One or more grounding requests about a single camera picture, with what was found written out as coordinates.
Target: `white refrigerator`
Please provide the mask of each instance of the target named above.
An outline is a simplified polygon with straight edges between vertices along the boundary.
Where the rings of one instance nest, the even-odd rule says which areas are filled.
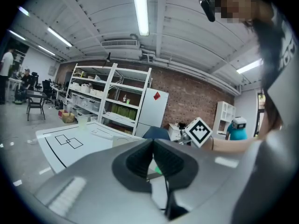
[[[161,127],[168,95],[166,92],[147,88],[136,128],[136,136],[142,137],[151,126]]]

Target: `white wall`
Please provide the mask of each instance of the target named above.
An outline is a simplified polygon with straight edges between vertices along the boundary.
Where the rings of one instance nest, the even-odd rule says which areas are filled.
[[[257,90],[244,91],[235,97],[236,117],[242,116],[247,120],[246,133],[252,138],[256,129],[258,110]]]
[[[38,83],[42,84],[43,80],[54,80],[57,74],[59,63],[50,57],[44,55],[43,53],[29,47],[28,52],[25,55],[24,61],[22,63],[22,71],[29,68],[30,74],[36,72],[39,76]],[[48,75],[50,66],[56,67],[56,72],[54,76]]]

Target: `white metal shelving unit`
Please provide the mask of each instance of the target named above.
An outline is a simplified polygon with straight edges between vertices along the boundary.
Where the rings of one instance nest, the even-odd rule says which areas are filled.
[[[233,118],[235,117],[235,107],[224,102],[220,101],[217,103],[217,111],[215,116],[215,121],[213,125],[213,133],[226,134],[226,130]],[[219,130],[220,121],[226,122],[224,131]]]
[[[88,78],[74,76],[74,74],[78,74],[82,71],[84,71],[87,75],[96,74],[96,75],[107,76],[107,81],[103,81],[103,80],[97,81],[94,79],[88,79]],[[112,82],[112,79],[115,77],[118,79],[118,81]],[[140,87],[134,87],[131,85],[123,84],[124,79],[130,79],[130,80],[143,82],[144,86],[143,86],[143,88],[140,88]],[[70,84],[72,84],[74,81],[78,82],[78,83],[92,83],[92,84],[102,85],[102,86],[105,86],[105,88],[104,88],[104,91],[103,91],[103,94],[101,97],[90,94],[90,93],[78,91],[74,88],[68,88],[65,103],[67,103],[67,104],[71,103],[70,92],[83,94],[84,96],[89,97],[89,98],[96,98],[100,101],[100,108],[98,111],[87,109],[86,107],[82,107],[80,105],[76,105],[76,106],[80,107],[82,109],[85,109],[91,113],[97,114],[98,122],[102,122],[104,119],[107,119],[107,120],[110,120],[113,122],[117,122],[117,124],[121,124],[124,127],[129,127],[130,129],[133,129],[132,134],[133,135],[135,134],[146,89],[148,87],[151,87],[151,82],[152,82],[151,68],[149,68],[148,71],[131,70],[131,69],[118,68],[116,63],[114,63],[112,67],[77,66],[76,65],[76,67],[74,68],[74,71],[73,71],[73,75],[71,77]],[[112,88],[116,89],[114,99],[107,98],[109,90],[111,90]],[[127,104],[127,103],[118,101],[120,91],[125,91],[128,93],[135,93],[135,94],[140,95],[141,97],[140,97],[139,105],[136,106],[136,105],[131,105],[131,104]],[[104,113],[105,112],[104,107],[105,107],[106,102],[110,102],[113,104],[128,107],[130,109],[135,109],[137,111],[136,119],[131,120],[131,119],[128,119],[125,117],[122,119],[122,118],[120,118],[120,115],[111,115],[109,113]]]

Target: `ceiling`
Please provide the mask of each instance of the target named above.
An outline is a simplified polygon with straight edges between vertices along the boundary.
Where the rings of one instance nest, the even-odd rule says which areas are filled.
[[[260,80],[260,67],[236,72],[259,58],[253,33],[219,17],[209,22],[199,0],[148,0],[149,36],[139,35],[134,0],[28,0],[22,7],[30,17],[19,12],[11,29],[31,46],[55,53],[59,62],[105,59],[111,52],[112,58],[166,66],[223,89],[229,86],[229,92]],[[68,48],[48,27],[73,46]],[[131,39],[130,34],[138,36],[138,46],[101,45]]]

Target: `cardboard box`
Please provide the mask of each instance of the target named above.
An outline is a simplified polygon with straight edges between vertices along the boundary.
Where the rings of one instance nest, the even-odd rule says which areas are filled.
[[[64,123],[72,123],[74,122],[75,115],[72,113],[62,113],[62,121]]]
[[[67,113],[67,111],[66,110],[58,110],[58,117],[62,118],[63,113]]]

